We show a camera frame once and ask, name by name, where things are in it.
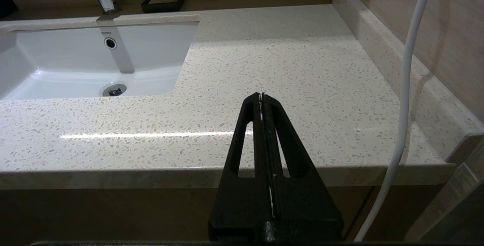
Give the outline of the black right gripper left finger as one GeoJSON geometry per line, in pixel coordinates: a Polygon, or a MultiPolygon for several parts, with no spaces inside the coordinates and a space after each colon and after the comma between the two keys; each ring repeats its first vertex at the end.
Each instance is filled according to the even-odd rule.
{"type": "Polygon", "coordinates": [[[244,99],[211,209],[211,240],[258,240],[273,218],[260,93],[244,99]],[[253,124],[254,177],[239,177],[247,124],[253,124]]]}

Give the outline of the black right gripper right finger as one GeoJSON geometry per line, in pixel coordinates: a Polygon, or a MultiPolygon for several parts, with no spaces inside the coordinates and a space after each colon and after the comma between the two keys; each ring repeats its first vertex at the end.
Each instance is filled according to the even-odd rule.
{"type": "Polygon", "coordinates": [[[272,219],[266,240],[339,240],[343,220],[282,105],[262,96],[272,219]]]}

